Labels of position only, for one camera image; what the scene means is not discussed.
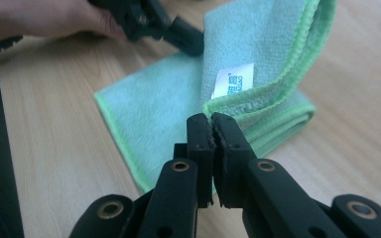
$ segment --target white label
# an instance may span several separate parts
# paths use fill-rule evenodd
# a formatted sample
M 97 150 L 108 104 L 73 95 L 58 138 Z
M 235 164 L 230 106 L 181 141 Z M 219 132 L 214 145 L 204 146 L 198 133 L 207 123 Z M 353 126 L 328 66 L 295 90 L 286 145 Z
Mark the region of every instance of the white label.
M 218 72 L 211 99 L 230 95 L 253 87 L 254 63 L 222 69 Z

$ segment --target towel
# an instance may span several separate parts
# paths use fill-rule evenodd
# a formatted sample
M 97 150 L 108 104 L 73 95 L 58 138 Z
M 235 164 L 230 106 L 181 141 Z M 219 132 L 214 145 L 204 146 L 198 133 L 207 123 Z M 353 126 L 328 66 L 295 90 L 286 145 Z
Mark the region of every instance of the towel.
M 223 4 L 204 16 L 203 56 L 172 55 L 96 92 L 138 187 L 146 192 L 155 186 L 174 143 L 187 141 L 186 120 L 193 114 L 235 118 L 258 158 L 303 128 L 315 107 L 297 87 L 326 42 L 335 5 L 335 0 Z M 250 85 L 245 90 L 242 78 Z M 225 94 L 218 95 L 218 88 Z

